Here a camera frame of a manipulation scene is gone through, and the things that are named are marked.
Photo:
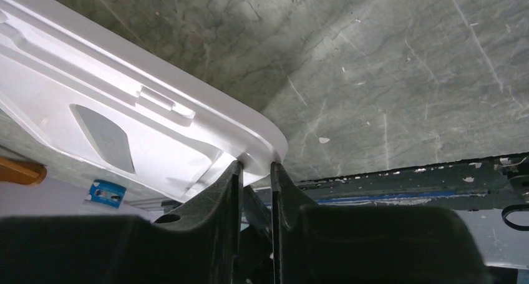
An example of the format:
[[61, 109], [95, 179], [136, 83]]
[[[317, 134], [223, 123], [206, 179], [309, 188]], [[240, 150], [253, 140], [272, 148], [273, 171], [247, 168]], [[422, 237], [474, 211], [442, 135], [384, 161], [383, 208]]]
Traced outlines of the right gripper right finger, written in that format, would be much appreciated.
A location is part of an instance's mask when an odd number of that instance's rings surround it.
[[271, 164], [276, 283], [491, 283], [453, 211], [320, 205]]

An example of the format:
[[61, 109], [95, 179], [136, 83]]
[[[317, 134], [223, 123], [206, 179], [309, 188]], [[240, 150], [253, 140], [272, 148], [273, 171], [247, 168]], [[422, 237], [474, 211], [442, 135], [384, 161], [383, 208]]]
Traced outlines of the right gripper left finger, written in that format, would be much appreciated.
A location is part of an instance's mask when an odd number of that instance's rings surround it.
[[155, 222], [136, 215], [1, 219], [2, 283], [231, 283], [243, 167]]

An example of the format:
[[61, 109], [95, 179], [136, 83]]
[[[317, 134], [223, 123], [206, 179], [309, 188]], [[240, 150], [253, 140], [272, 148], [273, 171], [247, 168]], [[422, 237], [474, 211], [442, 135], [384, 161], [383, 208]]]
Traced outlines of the white tray lid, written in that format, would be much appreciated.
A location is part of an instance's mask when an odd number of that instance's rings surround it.
[[288, 151], [259, 112], [55, 0], [1, 0], [1, 109], [48, 148], [179, 202], [234, 161], [253, 184]]

